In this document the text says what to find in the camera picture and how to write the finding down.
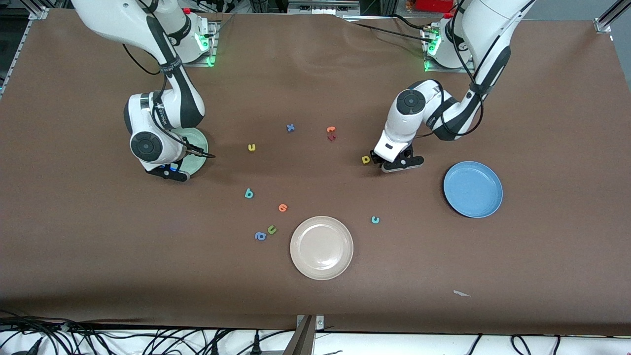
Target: brown tabletop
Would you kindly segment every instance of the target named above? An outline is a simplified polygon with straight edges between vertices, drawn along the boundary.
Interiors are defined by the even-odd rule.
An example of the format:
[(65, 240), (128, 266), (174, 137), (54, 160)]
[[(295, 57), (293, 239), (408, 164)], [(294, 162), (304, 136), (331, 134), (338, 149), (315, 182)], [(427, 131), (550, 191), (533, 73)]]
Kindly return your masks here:
[[(628, 334), (631, 100), (613, 43), (589, 21), (525, 21), (511, 47), (478, 131), (417, 140), (425, 165), (383, 174), (361, 156), (395, 96), (436, 78), (460, 98), (467, 76), (425, 73), (415, 40), (333, 16), (237, 15), (216, 66), (189, 69), (217, 159), (182, 184), (144, 172), (122, 120), (162, 77), (52, 10), (0, 100), (0, 305), (147, 324), (285, 328), (320, 313), (338, 330)], [(463, 160), (502, 180), (489, 218), (445, 201)], [(315, 215), (355, 243), (329, 281), (290, 258)]]

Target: blue plate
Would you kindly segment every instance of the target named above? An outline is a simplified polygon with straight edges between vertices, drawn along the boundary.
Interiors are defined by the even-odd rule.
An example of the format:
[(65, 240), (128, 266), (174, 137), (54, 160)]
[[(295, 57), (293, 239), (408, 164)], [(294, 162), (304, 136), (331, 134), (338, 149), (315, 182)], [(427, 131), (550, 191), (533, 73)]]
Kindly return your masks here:
[(443, 182), (447, 201), (458, 213), (471, 218), (488, 217), (502, 204), (500, 178), (486, 165), (460, 162), (447, 171)]

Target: red box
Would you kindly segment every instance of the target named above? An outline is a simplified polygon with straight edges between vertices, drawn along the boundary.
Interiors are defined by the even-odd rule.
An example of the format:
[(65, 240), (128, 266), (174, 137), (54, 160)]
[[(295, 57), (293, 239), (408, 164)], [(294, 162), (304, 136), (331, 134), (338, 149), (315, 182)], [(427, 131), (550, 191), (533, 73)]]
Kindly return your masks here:
[(419, 11), (446, 13), (454, 6), (454, 0), (416, 0), (415, 8)]

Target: round black joint cap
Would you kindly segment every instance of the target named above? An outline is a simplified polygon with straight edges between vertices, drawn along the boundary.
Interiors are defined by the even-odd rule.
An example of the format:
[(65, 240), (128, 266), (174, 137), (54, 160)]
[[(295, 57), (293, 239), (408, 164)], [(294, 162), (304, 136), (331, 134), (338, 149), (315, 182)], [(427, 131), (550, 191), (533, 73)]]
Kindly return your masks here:
[(396, 109), (401, 114), (418, 114), (423, 108), (425, 97), (417, 90), (405, 90), (396, 98)]
[(151, 132), (140, 132), (131, 138), (131, 152), (138, 159), (154, 162), (162, 154), (162, 142)]

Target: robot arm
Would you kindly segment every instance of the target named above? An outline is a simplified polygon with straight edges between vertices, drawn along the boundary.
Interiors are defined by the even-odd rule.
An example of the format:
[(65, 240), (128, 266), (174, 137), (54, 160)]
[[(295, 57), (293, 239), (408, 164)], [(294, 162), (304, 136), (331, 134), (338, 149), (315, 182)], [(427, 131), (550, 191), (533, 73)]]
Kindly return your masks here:
[[(443, 24), (456, 34), (446, 35), (453, 48), (437, 51), (442, 63), (453, 63), (469, 50), (476, 68), (467, 94), (458, 102), (435, 80), (419, 81), (402, 91), (390, 107), (386, 126), (371, 155), (383, 171), (390, 172), (423, 164), (414, 157), (412, 139), (425, 123), (441, 140), (456, 140), (468, 131), (482, 102), (493, 89), (510, 58), (510, 38), (534, 0), (464, 0), (455, 23)], [(464, 45), (459, 45), (461, 29)]]
[(213, 156), (170, 130), (197, 126), (204, 118), (204, 102), (161, 23), (148, 15), (137, 0), (73, 0), (73, 4), (90, 30), (106, 39), (144, 49), (158, 61), (172, 88), (129, 98), (124, 109), (125, 124), (131, 134), (129, 146), (150, 174), (188, 180), (188, 173), (169, 171), (169, 164), (180, 162), (181, 166), (181, 160), (189, 153)]

